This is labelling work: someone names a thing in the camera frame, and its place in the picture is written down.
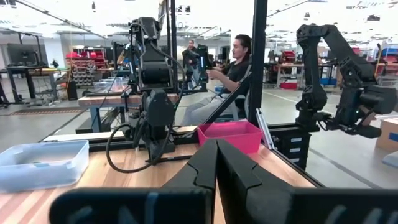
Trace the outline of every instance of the chair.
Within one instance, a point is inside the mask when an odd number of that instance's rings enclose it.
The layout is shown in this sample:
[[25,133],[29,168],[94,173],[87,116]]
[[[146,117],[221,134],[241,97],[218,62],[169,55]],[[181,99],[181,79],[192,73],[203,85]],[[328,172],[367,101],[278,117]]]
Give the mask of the chair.
[[[221,115],[216,119],[216,123],[220,122],[229,122],[229,121],[239,121],[241,119],[246,119],[248,116],[249,112],[249,93],[246,94],[246,96],[239,95],[236,97],[235,102],[231,103],[228,108],[232,111],[232,114],[225,114]],[[228,97],[229,94],[222,94],[223,98]],[[236,100],[241,100],[244,99],[244,110],[238,111],[238,108],[236,107]]]

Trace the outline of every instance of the black cable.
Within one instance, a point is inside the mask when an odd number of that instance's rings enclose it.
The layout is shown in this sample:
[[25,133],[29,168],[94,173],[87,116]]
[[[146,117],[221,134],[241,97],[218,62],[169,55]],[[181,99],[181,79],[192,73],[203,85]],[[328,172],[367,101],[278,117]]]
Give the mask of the black cable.
[[171,61],[173,61],[174,63],[176,63],[177,66],[179,67],[179,69],[181,69],[181,71],[182,71],[182,83],[183,83],[183,84],[182,84],[182,89],[181,89],[180,94],[179,94],[179,96],[178,96],[177,102],[176,102],[175,105],[174,105],[174,110],[176,111],[177,108],[178,108],[178,106],[179,106],[179,104],[180,104],[180,102],[181,102],[182,95],[183,95],[183,92],[184,92],[184,89],[185,89],[185,85],[186,85],[186,83],[185,83],[185,71],[184,71],[184,68],[181,66],[181,64],[180,64],[177,60],[175,60],[173,57],[167,55],[167,54],[164,53],[163,51],[159,50],[153,43],[151,43],[150,45],[154,48],[155,51],[157,51],[158,53],[162,54],[164,57],[167,57],[167,58],[169,58]]
[[324,131],[327,131],[328,130],[328,128],[326,128],[326,127],[323,127],[323,125],[321,124],[321,122],[320,121],[318,121],[318,125],[319,125],[319,127],[321,127],[322,128],[322,130],[324,130]]
[[93,128],[93,125],[94,125],[94,123],[95,123],[95,121],[96,121],[96,119],[97,119],[97,117],[98,117],[98,115],[99,115],[99,113],[100,113],[100,111],[101,111],[101,108],[102,108],[102,106],[104,105],[104,103],[105,103],[105,101],[106,101],[106,97],[108,97],[109,93],[110,93],[111,90],[112,90],[113,83],[114,83],[114,81],[116,80],[116,78],[118,77],[118,73],[119,73],[119,70],[116,72],[115,76],[113,77],[112,84],[111,84],[110,88],[108,89],[108,92],[105,94],[105,97],[104,97],[104,99],[102,100],[102,103],[101,103],[100,106],[99,106],[98,113],[95,114],[94,119],[93,119],[93,122],[91,122],[90,129]]
[[153,165],[157,164],[157,163],[159,162],[159,160],[162,158],[163,153],[164,153],[164,149],[166,148],[166,145],[167,145],[167,143],[169,142],[168,139],[170,138],[170,133],[171,133],[171,128],[172,128],[172,126],[169,126],[169,131],[167,131],[167,135],[166,135],[165,140],[163,141],[163,144],[162,144],[160,153],[155,157],[155,159],[152,160],[152,161],[150,161],[149,163],[143,165],[143,166],[140,167],[140,168],[132,169],[132,170],[124,170],[124,169],[120,169],[120,168],[118,168],[117,166],[115,166],[114,163],[112,162],[111,155],[110,155],[110,153],[109,153],[109,149],[110,149],[110,146],[111,146],[111,140],[113,139],[113,137],[114,137],[114,135],[117,133],[117,131],[119,131],[119,130],[120,130],[121,128],[123,128],[123,127],[130,127],[130,128],[131,128],[131,125],[130,125],[130,124],[122,124],[122,125],[120,125],[119,127],[117,127],[117,128],[112,132],[111,136],[110,136],[109,139],[108,139],[108,142],[106,143],[106,158],[107,158],[107,160],[108,160],[109,165],[112,167],[112,169],[114,169],[114,170],[116,170],[116,171],[118,171],[118,172],[120,172],[120,173],[123,173],[123,174],[133,174],[133,173],[140,172],[140,171],[142,171],[142,170],[144,170],[144,169],[146,169],[146,168],[148,168],[148,167],[150,167],[150,166],[153,166]]

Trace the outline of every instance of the cardboard box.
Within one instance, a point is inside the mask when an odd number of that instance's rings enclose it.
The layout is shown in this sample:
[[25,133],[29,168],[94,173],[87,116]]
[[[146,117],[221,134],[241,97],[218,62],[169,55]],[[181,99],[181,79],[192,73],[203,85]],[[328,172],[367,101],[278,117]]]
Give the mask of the cardboard box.
[[381,121],[381,136],[376,141],[376,148],[398,151],[398,119],[389,118]]

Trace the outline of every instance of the wooden tabletop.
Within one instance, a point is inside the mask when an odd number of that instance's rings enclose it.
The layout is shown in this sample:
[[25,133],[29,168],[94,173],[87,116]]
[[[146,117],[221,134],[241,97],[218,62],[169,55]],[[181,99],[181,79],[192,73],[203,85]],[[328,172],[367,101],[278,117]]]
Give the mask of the wooden tabletop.
[[[195,153],[196,144],[177,146],[174,153],[165,156],[183,156]],[[260,146],[259,153],[249,155],[260,166],[296,187],[313,187],[299,173],[279,159],[273,152]],[[113,162],[123,169],[144,165],[146,151],[112,151]],[[135,174],[122,174],[113,170],[104,152],[90,153],[90,163],[80,181],[68,187],[0,194],[0,223],[48,223],[51,203],[62,193],[76,187],[160,187],[173,177],[187,161],[165,162]],[[220,196],[216,194],[215,223],[225,223]]]
[[[54,73],[59,73],[59,72],[69,72],[69,69],[56,69],[56,68],[43,68],[42,69],[42,75],[50,75]],[[29,70],[29,73],[31,75],[40,75],[40,69],[35,69],[35,70]]]
[[[174,131],[179,134],[189,133],[194,131],[196,126],[185,126],[174,128]],[[72,141],[72,140],[104,140],[109,139],[111,136],[110,131],[102,132],[102,133],[85,133],[85,134],[56,134],[52,136],[48,136],[43,141]],[[122,131],[116,132],[113,138],[124,138],[124,134]]]
[[[175,103],[177,102],[177,94],[168,94],[170,100]],[[141,104],[141,96],[133,95],[127,99],[129,104]],[[124,98],[120,96],[84,96],[78,100],[79,106],[99,106],[99,105],[120,105],[125,104]]]

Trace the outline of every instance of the desk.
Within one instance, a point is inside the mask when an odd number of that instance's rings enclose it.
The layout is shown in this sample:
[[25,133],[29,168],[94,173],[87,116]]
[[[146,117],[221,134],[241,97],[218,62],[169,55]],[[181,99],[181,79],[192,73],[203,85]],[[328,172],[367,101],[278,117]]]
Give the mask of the desk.
[[[170,100],[175,103],[177,102],[177,94],[168,94]],[[121,122],[125,121],[124,118],[124,107],[126,105],[125,99],[120,96],[84,96],[78,100],[79,106],[88,107],[90,109],[91,123],[93,124],[93,132],[101,132],[101,115],[100,108],[106,107],[119,107],[121,112]],[[141,96],[134,95],[127,98],[128,107],[139,107],[141,104]]]
[[[175,153],[165,156],[193,154],[197,145],[177,146]],[[273,152],[260,146],[259,153],[249,155],[260,166],[296,187],[313,187]],[[135,169],[144,165],[146,151],[112,151],[111,158],[118,167]],[[69,187],[35,190],[15,194],[0,194],[0,223],[48,223],[49,208],[53,200],[67,190],[76,187],[160,187],[173,177],[187,161],[165,162],[135,174],[122,174],[113,170],[104,152],[90,154],[90,163],[80,181]],[[225,223],[220,195],[216,194],[215,223]]]
[[58,99],[58,90],[57,90],[57,84],[55,83],[55,77],[54,75],[58,73],[60,77],[62,76],[62,72],[69,72],[70,70],[67,68],[43,68],[43,69],[35,69],[35,70],[29,70],[29,74],[32,77],[43,77],[43,76],[48,76],[50,78],[50,86],[53,94],[53,100]]
[[[282,74],[281,74],[282,68],[302,68],[301,74],[300,75],[297,74],[297,78],[298,78],[298,76],[300,76],[300,78],[297,79],[297,88],[301,89],[303,86],[305,86],[304,64],[283,63],[283,64],[277,64],[276,66],[278,67],[278,76],[277,76],[277,86],[276,86],[276,88],[280,88],[280,84],[281,84],[280,79],[281,79],[281,76],[282,76]],[[329,84],[330,84],[333,66],[330,65],[330,64],[327,64],[327,63],[319,64],[318,66],[320,67],[320,71],[321,71],[320,72],[320,79],[322,78],[323,68],[330,68],[329,75],[328,75]]]
[[[36,99],[36,94],[35,94],[35,86],[32,80],[32,76],[38,76],[37,74],[40,74],[40,70],[42,71],[42,75],[49,75],[54,74],[55,72],[66,72],[66,70],[57,70],[54,68],[42,68],[40,66],[15,66],[15,67],[7,67],[7,73],[8,77],[11,82],[11,88],[12,88],[12,94],[14,96],[15,103],[22,103],[22,99],[19,98],[18,92],[17,92],[17,87],[14,81],[14,74],[24,74],[26,76],[27,80],[27,86],[29,89],[29,95],[31,99]],[[53,94],[55,99],[58,98],[57,95],[57,86],[53,86],[55,84],[55,79],[53,75],[49,75],[50,77],[50,82],[51,82],[51,88],[53,90]]]
[[35,69],[40,69],[40,68],[42,68],[42,67],[40,67],[40,66],[7,67],[8,78],[10,79],[10,82],[11,82],[12,95],[14,96],[15,103],[23,103],[23,102],[22,102],[22,99],[19,98],[19,96],[18,96],[17,87],[16,87],[15,81],[14,81],[14,74],[24,74],[26,76],[27,87],[29,89],[30,98],[36,99],[35,86],[33,84],[33,80],[29,73],[29,70],[35,70]]

